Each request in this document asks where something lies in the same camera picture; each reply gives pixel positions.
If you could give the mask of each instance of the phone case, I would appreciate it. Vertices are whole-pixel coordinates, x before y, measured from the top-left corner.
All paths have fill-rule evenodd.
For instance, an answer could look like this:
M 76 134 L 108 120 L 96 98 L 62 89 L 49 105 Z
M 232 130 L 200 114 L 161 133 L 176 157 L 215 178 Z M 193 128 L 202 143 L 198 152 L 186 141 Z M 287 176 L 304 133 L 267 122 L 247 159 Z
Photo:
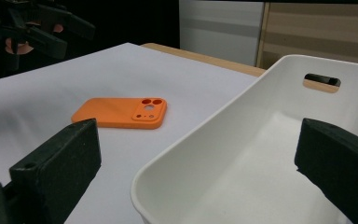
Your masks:
M 72 116 L 72 122 L 96 119 L 98 127 L 157 129 L 167 102 L 162 98 L 92 98 Z

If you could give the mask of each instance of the white table surface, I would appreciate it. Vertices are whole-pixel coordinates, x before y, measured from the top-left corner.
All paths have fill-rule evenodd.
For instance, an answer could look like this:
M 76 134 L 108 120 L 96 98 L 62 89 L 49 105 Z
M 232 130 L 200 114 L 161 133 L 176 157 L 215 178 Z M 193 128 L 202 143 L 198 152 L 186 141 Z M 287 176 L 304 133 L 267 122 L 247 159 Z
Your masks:
M 156 130 L 99 128 L 102 167 L 65 222 L 142 224 L 130 197 L 136 172 L 255 80 L 133 44 L 0 79 L 0 182 L 89 98 L 162 97 L 168 109 Z

